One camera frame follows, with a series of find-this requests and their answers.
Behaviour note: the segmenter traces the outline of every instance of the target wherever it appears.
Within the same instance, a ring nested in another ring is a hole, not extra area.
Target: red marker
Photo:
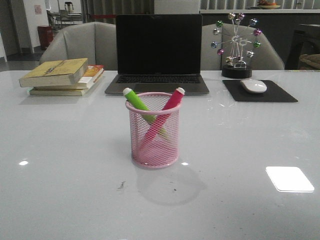
[[[168,102],[164,105],[162,110],[168,110],[176,107],[182,100],[185,95],[185,90],[181,87],[178,87],[174,93],[169,98]],[[165,124],[166,120],[169,118],[170,114],[158,115],[155,121],[152,123],[151,127],[148,129],[141,143],[143,147],[147,142],[151,142],[159,133],[159,130]]]

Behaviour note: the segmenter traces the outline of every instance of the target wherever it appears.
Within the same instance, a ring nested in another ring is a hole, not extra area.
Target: laptop
[[[200,14],[131,14],[116,16],[118,74],[104,91],[122,95],[173,93],[208,94],[200,74],[202,16]]]

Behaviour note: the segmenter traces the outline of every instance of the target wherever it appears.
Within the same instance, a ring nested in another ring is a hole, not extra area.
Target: yellow book
[[[82,89],[70,89],[70,88],[62,88],[62,89],[41,89],[40,87],[34,87],[29,91],[30,95],[41,95],[41,96],[83,96],[90,89],[94,88],[94,85],[99,81],[102,77],[102,73],[95,79],[92,84],[88,85],[86,88]]]
[[[88,67],[88,58],[46,61],[19,79],[21,87],[61,86],[77,83]]]
[[[81,79],[72,85],[62,85],[62,86],[37,86],[36,90],[66,90],[66,89],[89,89],[95,84],[97,78],[101,76],[104,72],[103,65],[89,64],[86,72],[81,77]]]

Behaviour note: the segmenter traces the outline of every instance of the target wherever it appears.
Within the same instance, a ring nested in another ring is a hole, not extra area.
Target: bowl
[[[280,8],[280,5],[258,5],[259,8],[262,9],[277,9]]]

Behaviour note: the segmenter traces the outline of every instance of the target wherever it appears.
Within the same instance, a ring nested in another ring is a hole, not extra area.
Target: black mouse pad
[[[270,102],[270,103],[296,103],[293,96],[279,87],[271,80],[262,80],[267,89],[263,93],[249,93],[241,85],[240,80],[222,80],[233,99],[238,102]]]

